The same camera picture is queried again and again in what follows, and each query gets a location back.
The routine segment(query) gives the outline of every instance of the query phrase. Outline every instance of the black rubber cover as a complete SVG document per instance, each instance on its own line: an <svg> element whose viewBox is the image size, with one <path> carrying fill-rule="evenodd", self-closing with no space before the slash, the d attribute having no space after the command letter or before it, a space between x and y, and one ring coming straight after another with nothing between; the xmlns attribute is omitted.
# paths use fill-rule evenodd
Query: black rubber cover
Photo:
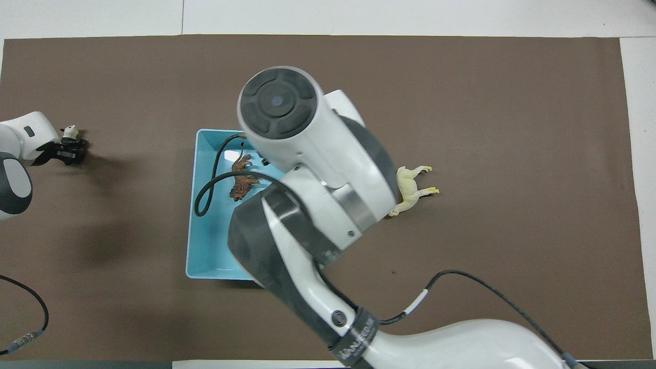
<svg viewBox="0 0 656 369"><path fill-rule="evenodd" d="M330 265L342 255L342 250L318 230L282 190L267 192L265 199L289 233L319 264Z"/></svg>
<svg viewBox="0 0 656 369"><path fill-rule="evenodd" d="M237 206L228 229L228 248L239 264L309 326L328 347L340 336L310 308L296 290L268 227L262 197L278 191L275 185Z"/></svg>
<svg viewBox="0 0 656 369"><path fill-rule="evenodd" d="M378 142L376 137L371 134L366 128L362 127L358 122L344 117L339 116L346 127L351 130L353 136L360 142L362 147L367 151L369 157L376 163L376 166L382 173L382 176L385 177L387 185L390 187L392 194L394 195L395 201L399 201L399 188L396 184L396 167L392 162L392 159L387 154L387 151L382 147Z"/></svg>
<svg viewBox="0 0 656 369"><path fill-rule="evenodd" d="M30 206L30 202L32 201L32 179L26 171L25 173L30 180L30 194L24 198L16 196L11 189L9 178L7 178L7 173L5 172L5 160L18 161L16 156L13 156L8 152L0 152L0 211L16 215L22 213L28 208L28 206Z"/></svg>
<svg viewBox="0 0 656 369"><path fill-rule="evenodd" d="M286 139L302 132L314 118L317 95L310 81L287 68L253 77L241 94L241 117L256 134Z"/></svg>

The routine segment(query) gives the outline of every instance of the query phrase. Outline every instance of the toy animal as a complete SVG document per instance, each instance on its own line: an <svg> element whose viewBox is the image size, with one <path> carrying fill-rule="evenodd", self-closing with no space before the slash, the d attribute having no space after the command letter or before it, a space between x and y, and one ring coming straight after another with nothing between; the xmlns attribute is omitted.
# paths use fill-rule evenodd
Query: toy animal
<svg viewBox="0 0 656 369"><path fill-rule="evenodd" d="M235 162L232 164L232 171L243 171L244 168L246 168L246 165L253 164L248 161L251 158L251 155L250 154L244 155L243 153L244 150L241 149L239 158L235 160ZM230 198L234 199L235 201L239 201L243 199L248 193L248 191L251 190L251 186L259 182L260 181L258 179L255 179L254 176L245 176L245 175L235 176L235 185L230 190Z"/></svg>
<svg viewBox="0 0 656 369"><path fill-rule="evenodd" d="M396 171L396 182L399 186L399 190L401 191L401 196L403 196L403 202L397 204L394 209L390 211L388 214L389 216L395 217L402 211L406 211L415 206L421 196L440 193L440 190L435 187L428 187L423 190L417 190L415 177L419 175L419 173L425 173L431 170L433 170L432 167L427 165L420 165L412 170L406 169L405 167L400 167Z"/></svg>
<svg viewBox="0 0 656 369"><path fill-rule="evenodd" d="M66 128L61 128L61 132L64 132L64 136L62 137L62 144L69 144L72 142L77 142L77 134L79 133L79 130L77 129L77 125L69 125Z"/></svg>

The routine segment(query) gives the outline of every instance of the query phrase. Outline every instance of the yellow horse figurine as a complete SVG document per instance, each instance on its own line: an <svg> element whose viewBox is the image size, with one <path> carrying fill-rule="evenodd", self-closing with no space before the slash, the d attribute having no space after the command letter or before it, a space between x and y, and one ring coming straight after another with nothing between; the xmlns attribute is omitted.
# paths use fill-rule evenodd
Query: yellow horse figurine
<svg viewBox="0 0 656 369"><path fill-rule="evenodd" d="M402 211L406 211L411 207L415 206L417 201L421 196L426 196L430 194L439 194L440 190L435 187L428 187L423 190L417 190L417 182L415 182L415 177L422 172L429 172L433 170L432 167L427 165L420 165L412 170L400 167L396 171L396 183L399 186L401 191L401 196L403 196L403 202L394 207L394 210L390 211L388 214L391 217L399 215Z"/></svg>

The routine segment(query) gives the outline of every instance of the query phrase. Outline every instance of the white toy animal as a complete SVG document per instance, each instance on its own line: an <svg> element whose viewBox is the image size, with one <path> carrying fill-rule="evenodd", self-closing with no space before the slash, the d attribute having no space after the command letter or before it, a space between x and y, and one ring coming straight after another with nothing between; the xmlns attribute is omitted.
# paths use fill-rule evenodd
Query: white toy animal
<svg viewBox="0 0 656 369"><path fill-rule="evenodd" d="M432 167L427 165L420 165L413 170L400 167L396 171L396 183L403 196L403 202L394 207L394 210L388 214L391 217L399 215L402 211L406 211L415 206L421 196L430 194L439 194L440 190L435 187L428 187L423 190L417 190L417 183L415 177L421 172L429 172L433 170Z"/></svg>
<svg viewBox="0 0 656 369"><path fill-rule="evenodd" d="M64 132L64 136L62 137L62 143L77 141L77 134L79 133L79 131L77 130L76 124L69 125L66 128L62 128L61 131Z"/></svg>

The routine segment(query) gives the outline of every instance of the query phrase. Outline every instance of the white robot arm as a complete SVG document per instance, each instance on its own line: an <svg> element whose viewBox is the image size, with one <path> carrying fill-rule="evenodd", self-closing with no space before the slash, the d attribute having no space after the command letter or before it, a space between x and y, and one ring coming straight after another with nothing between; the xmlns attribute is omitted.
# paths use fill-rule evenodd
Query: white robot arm
<svg viewBox="0 0 656 369"><path fill-rule="evenodd" d="M51 158L66 165L84 160L86 140L65 136L58 141L57 132L41 112L0 121L0 221L21 214L30 205L32 183L25 167Z"/></svg>
<svg viewBox="0 0 656 369"><path fill-rule="evenodd" d="M32 183L24 165L30 165L45 145L58 139L41 112L0 122L0 221L28 208Z"/></svg>
<svg viewBox="0 0 656 369"><path fill-rule="evenodd" d="M252 145L287 172L239 205L228 247L354 368L562 369L562 359L529 330L498 320L460 322L410 336L332 288L332 263L396 204L396 167L341 91L324 95L306 72L264 70L244 86L239 123Z"/></svg>

